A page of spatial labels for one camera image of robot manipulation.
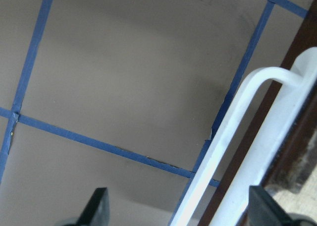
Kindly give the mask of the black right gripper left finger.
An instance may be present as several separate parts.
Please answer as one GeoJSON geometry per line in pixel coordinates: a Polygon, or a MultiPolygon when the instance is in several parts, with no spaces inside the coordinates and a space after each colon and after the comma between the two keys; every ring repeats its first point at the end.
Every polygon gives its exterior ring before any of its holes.
{"type": "Polygon", "coordinates": [[[96,188],[78,218],[63,220],[56,226],[107,226],[109,224],[109,195],[106,187],[96,188]]]}

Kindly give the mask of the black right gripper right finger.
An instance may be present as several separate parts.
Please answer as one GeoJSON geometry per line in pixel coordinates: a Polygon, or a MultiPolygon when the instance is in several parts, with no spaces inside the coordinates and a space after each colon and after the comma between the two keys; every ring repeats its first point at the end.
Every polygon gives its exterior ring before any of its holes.
{"type": "Polygon", "coordinates": [[[248,218],[252,226],[315,226],[299,216],[292,218],[261,186],[249,187],[248,218]]]}

